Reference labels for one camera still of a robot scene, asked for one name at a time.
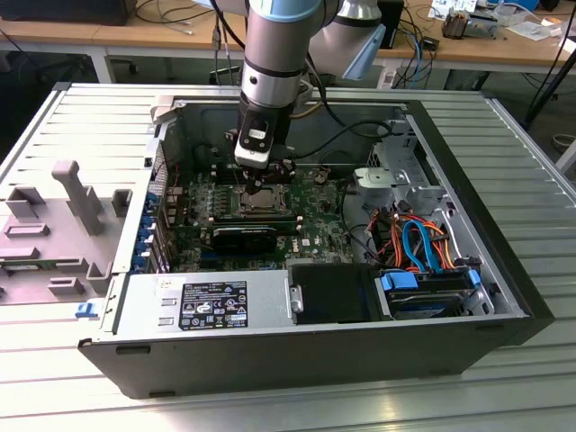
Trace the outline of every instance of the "power supply label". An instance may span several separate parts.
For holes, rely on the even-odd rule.
[[[246,281],[185,283],[180,304],[182,330],[248,327]]]

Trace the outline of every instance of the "wooden desk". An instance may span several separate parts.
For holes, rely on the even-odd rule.
[[[496,40],[445,39],[441,32],[442,22],[427,18],[427,5],[430,0],[409,0],[407,3],[416,25],[424,34],[440,40],[434,68],[545,73],[558,50],[557,39],[548,38],[536,42],[505,29],[499,30]],[[189,4],[190,0],[161,0],[164,11]],[[181,19],[203,10],[201,6],[196,6],[171,13],[169,17]],[[571,10],[571,2],[564,2],[556,8],[558,14],[567,14]],[[140,13],[150,20],[158,19],[158,10],[154,3],[142,8]],[[227,15],[227,18],[235,33],[244,40],[244,19],[237,15]],[[143,22],[135,16],[123,27],[0,21],[0,28],[23,50],[84,53],[91,56],[98,78],[103,83],[113,82],[108,56],[211,58],[213,25],[214,13],[194,18],[192,25],[175,24],[178,28],[192,31],[193,35],[175,31],[162,24]],[[242,59],[242,52],[231,38],[230,48],[234,59]],[[0,50],[13,49],[11,43],[0,35]],[[397,68],[406,65],[413,55],[413,49],[402,34],[397,36],[394,49],[381,49],[374,62],[382,67],[379,87],[384,87],[385,78],[394,74]],[[559,66],[567,57],[565,53],[561,55]]]

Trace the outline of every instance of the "floor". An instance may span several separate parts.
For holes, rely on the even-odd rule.
[[[41,77],[39,83],[35,71],[38,66],[45,66],[66,59],[63,55],[12,53],[9,57],[13,65],[12,71],[0,73],[0,104],[4,107],[0,118],[0,158],[10,150],[26,127],[28,121],[35,114],[38,107],[50,91],[52,83],[61,80],[65,69],[52,69]],[[139,73],[130,74],[126,65],[114,67],[119,83],[139,84],[208,84],[209,72],[213,69],[213,62],[204,59],[173,59],[175,79],[168,80],[164,61],[162,58],[134,58]],[[368,77],[362,82],[337,80],[336,86],[375,87],[379,75],[377,67],[373,67]],[[427,88],[441,89],[446,81],[446,70],[433,70]],[[535,76],[542,80],[544,76]],[[75,73],[73,81],[96,82],[95,76],[88,72],[85,75]],[[230,83],[230,76],[222,76],[220,81],[224,85]],[[424,81],[415,85],[422,88]],[[483,91],[496,96],[503,105],[521,120],[526,113],[535,89],[520,74],[494,73],[485,83]],[[552,159],[556,160],[560,152],[551,144],[554,134],[576,135],[576,122],[573,121],[576,112],[576,76],[568,76],[559,88],[558,97],[543,109],[534,121],[530,135],[538,145]],[[576,171],[572,169],[568,177],[576,179]]]

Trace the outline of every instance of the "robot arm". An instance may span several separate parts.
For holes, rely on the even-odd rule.
[[[237,163],[247,192],[261,187],[273,145],[283,145],[310,52],[321,73],[362,79],[384,35],[376,0],[202,0],[245,14],[249,4]]]

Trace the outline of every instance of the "aluminum profile table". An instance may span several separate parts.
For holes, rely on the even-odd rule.
[[[0,168],[0,199],[14,185],[61,197],[50,169],[62,156],[79,161],[81,180],[99,196],[136,184],[154,136],[149,109],[155,96],[195,96],[205,88],[54,90]],[[367,89],[331,95],[349,92],[382,97]],[[77,352],[78,339],[97,321],[75,319],[74,303],[2,306],[0,428],[573,430],[576,192],[497,101],[463,92],[397,91],[385,97],[418,99],[427,108],[553,311],[552,326],[523,346],[484,357],[462,376],[131,400]],[[0,212],[7,214],[4,205]]]

